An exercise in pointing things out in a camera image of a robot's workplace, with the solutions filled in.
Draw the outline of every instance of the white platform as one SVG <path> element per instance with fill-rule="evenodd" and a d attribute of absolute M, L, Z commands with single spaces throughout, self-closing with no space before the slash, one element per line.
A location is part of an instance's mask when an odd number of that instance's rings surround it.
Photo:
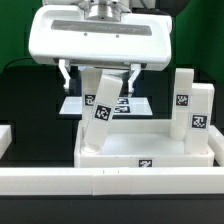
<path fill-rule="evenodd" d="M 223 139 L 212 126 L 209 145 L 219 155 Z M 0 183 L 0 195 L 224 194 L 224 168 L 1 168 Z"/>
<path fill-rule="evenodd" d="M 115 110 L 115 115 L 125 115 L 125 116 L 151 116 L 152 110 L 148 103 L 147 98 L 120 98 L 120 99 L 128 99 L 129 104 L 117 104 L 117 106 L 121 106 L 121 112 Z M 125 107 L 129 107 L 130 112 L 125 112 Z M 60 110 L 60 114 L 64 115 L 81 115 L 82 114 L 82 97 L 66 97 L 62 108 Z"/>
<path fill-rule="evenodd" d="M 114 120 L 101 155 L 82 155 L 83 123 L 75 146 L 75 167 L 209 167 L 214 152 L 207 145 L 205 155 L 185 154 L 184 141 L 169 137 L 170 120 Z"/>

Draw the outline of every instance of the white box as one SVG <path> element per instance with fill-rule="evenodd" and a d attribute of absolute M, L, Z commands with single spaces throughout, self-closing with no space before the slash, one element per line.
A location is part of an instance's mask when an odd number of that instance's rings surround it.
<path fill-rule="evenodd" d="M 170 120 L 113 120 L 101 155 L 81 154 L 83 122 L 75 146 L 75 167 L 206 167 L 214 152 L 186 155 L 184 141 L 169 137 Z"/>

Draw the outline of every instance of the white foam block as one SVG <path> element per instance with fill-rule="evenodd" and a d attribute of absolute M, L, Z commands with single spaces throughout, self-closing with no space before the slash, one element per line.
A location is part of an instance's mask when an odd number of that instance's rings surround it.
<path fill-rule="evenodd" d="M 224 166 L 224 136 L 213 125 L 209 127 L 208 144 L 215 153 L 217 163 Z"/>
<path fill-rule="evenodd" d="M 82 119 L 89 120 L 102 76 L 101 69 L 86 68 L 82 76 Z"/>
<path fill-rule="evenodd" d="M 187 154 L 206 154 L 213 97 L 213 85 L 192 85 L 189 127 L 185 140 Z"/>
<path fill-rule="evenodd" d="M 10 125 L 0 125 L 0 158 L 12 142 Z"/>
<path fill-rule="evenodd" d="M 84 147 L 85 152 L 90 150 L 91 153 L 96 151 L 98 153 L 98 151 L 102 150 L 121 87 L 122 79 L 110 75 L 102 75 L 92 115 L 84 137 L 85 145 L 88 146 L 87 148 Z"/>
<path fill-rule="evenodd" d="M 170 129 L 170 137 L 175 140 L 184 140 L 187 133 L 193 78 L 193 69 L 176 70 Z"/>

